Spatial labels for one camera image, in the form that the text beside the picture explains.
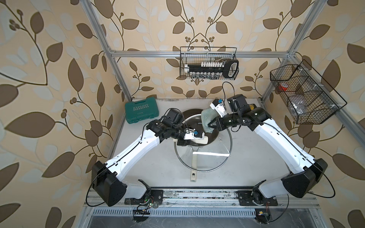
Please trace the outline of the green microfibre cloth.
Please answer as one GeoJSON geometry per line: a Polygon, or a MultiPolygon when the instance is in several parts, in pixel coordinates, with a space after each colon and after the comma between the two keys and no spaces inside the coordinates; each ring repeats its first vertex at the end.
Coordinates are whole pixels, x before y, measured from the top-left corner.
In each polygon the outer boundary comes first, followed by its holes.
{"type": "Polygon", "coordinates": [[[214,131],[214,128],[209,127],[209,123],[219,116],[218,112],[211,108],[205,109],[201,112],[202,127],[205,133],[211,134],[214,131]]]}

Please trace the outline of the glass pot lid cream handle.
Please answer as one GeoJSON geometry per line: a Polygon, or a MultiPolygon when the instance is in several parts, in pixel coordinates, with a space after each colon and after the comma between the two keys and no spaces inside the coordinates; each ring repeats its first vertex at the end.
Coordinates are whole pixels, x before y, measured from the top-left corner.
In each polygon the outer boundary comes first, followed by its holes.
{"type": "Polygon", "coordinates": [[[179,161],[187,168],[196,172],[212,172],[222,167],[231,155],[233,148],[232,134],[230,130],[214,130],[206,133],[207,144],[191,142],[182,146],[174,143],[175,153],[179,161]]]}

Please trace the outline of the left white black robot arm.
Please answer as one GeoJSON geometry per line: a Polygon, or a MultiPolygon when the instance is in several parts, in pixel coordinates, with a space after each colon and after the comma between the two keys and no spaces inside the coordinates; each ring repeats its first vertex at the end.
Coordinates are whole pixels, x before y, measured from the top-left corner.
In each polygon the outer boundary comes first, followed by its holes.
{"type": "Polygon", "coordinates": [[[187,127],[183,126],[184,115],[177,109],[169,109],[160,119],[153,120],[143,127],[141,135],[114,158],[92,167],[93,189],[111,207],[123,198],[134,198],[144,202],[150,198],[150,187],[145,181],[124,181],[131,168],[150,150],[163,140],[174,138],[183,140],[187,127]]]}

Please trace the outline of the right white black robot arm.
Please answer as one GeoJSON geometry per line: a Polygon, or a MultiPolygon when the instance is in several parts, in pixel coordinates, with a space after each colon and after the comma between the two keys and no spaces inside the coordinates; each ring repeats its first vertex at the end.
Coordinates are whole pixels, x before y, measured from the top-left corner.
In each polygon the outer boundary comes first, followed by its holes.
{"type": "Polygon", "coordinates": [[[201,113],[202,126],[207,133],[224,131],[230,127],[247,126],[264,139],[283,159],[289,173],[274,180],[264,180],[252,189],[256,204],[278,195],[290,194],[302,198],[310,193],[324,176],[328,164],[301,149],[276,124],[269,113],[255,104],[248,104],[245,96],[235,95],[228,99],[231,113],[226,112],[224,101],[215,99],[201,113]]]}

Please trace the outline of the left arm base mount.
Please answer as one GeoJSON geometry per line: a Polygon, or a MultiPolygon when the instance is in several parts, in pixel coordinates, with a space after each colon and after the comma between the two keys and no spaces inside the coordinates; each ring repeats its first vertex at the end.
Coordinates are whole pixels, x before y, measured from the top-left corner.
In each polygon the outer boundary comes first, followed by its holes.
{"type": "Polygon", "coordinates": [[[142,205],[149,204],[152,206],[159,206],[163,203],[163,190],[147,190],[147,192],[139,199],[128,198],[125,199],[125,205],[142,205]]]}

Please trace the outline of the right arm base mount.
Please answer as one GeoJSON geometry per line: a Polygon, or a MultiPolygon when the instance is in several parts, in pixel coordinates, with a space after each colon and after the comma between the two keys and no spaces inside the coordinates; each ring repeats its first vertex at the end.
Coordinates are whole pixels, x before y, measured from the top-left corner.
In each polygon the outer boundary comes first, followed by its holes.
{"type": "Polygon", "coordinates": [[[237,191],[236,197],[240,206],[278,206],[274,197],[265,198],[256,191],[237,191]]]}

